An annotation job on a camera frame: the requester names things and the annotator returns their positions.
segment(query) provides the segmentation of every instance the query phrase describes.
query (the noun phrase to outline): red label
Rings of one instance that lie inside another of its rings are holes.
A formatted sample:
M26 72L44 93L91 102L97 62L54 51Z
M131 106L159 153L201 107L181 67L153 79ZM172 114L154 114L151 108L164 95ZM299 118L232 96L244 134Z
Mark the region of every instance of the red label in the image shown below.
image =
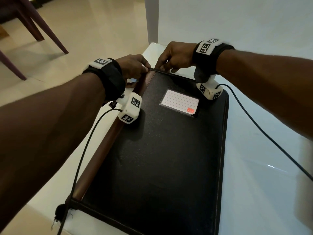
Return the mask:
M187 109L187 112L193 113L193 112L195 112L195 110L192 109L192 108L188 108L188 109Z

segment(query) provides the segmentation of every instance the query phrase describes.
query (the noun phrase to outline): person's left arm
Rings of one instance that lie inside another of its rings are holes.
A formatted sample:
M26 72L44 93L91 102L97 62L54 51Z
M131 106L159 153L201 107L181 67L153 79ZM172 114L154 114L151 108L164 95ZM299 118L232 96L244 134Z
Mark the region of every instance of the person's left arm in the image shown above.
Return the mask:
M116 61L125 81L151 67L142 55ZM104 100L100 78L85 73L0 107L0 232L88 134Z

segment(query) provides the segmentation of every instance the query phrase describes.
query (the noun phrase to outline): chair leg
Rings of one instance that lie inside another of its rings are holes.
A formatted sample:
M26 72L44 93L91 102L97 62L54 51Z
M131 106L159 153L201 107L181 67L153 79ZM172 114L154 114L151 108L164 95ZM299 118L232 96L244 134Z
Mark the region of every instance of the chair leg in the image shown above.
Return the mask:
M15 65L0 51L0 61L10 69L15 75L17 75L20 79L26 80L27 78L15 67Z
M49 26L45 23L45 21L41 18L39 13L33 7L33 5L28 0L20 0L20 2L27 9L29 16L39 25L40 28L55 42L55 44L65 53L68 54L68 51L63 46L63 44L59 41L59 39L55 36Z
M40 33L39 29L33 22L33 20L25 13L23 7L18 7L17 11L18 19L22 22L22 24L28 29L28 31L33 35L33 37L37 41L43 41L44 37Z

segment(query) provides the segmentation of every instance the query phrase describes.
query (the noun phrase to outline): qr code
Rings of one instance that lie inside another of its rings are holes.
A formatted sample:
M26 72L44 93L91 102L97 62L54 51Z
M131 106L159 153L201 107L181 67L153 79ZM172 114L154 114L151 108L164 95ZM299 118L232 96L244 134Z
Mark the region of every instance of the qr code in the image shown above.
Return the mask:
M215 43L217 41L219 41L219 39L210 39L209 41L207 41L207 43Z
M97 60L96 60L96 61L94 61L94 62L104 65L104 64L106 64L106 63L108 62L108 60L104 60L104 59L97 59Z
M134 118L133 118L133 117L130 117L129 115L124 115L124 116L122 117L122 119L125 120L125 121L128 122L128 123L130 123L130 122L132 122L132 121L134 120Z
M220 94L221 92L215 93L212 99L219 97Z
M200 53L204 53L204 54L205 54L205 53L207 52L209 46L210 46L210 44L204 43L204 44L202 45L201 49L200 49Z
M204 94L204 92L205 92L205 87L201 84L199 90Z
M134 106L137 106L139 108L139 105L140 105L140 101L137 100L136 98L132 98L131 99L131 103L134 105Z

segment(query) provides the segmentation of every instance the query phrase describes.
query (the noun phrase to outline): brown leather strip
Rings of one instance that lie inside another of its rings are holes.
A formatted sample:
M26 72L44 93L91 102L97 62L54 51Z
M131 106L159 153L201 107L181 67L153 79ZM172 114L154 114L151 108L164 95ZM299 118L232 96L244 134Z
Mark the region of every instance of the brown leather strip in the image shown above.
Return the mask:
M148 84L152 80L154 74L155 72L149 71L145 77L142 77L139 80L133 92L142 96L145 90L147 89ZM109 131L107 132L102 142L100 143L99 147L97 148L95 154L92 156L85 170L78 179L75 186L73 199L78 201L82 200L84 194L86 193L89 185L96 176L100 166L102 165L106 155L111 149L117 135L122 130L124 124L125 123L120 121L118 117L115 119Z

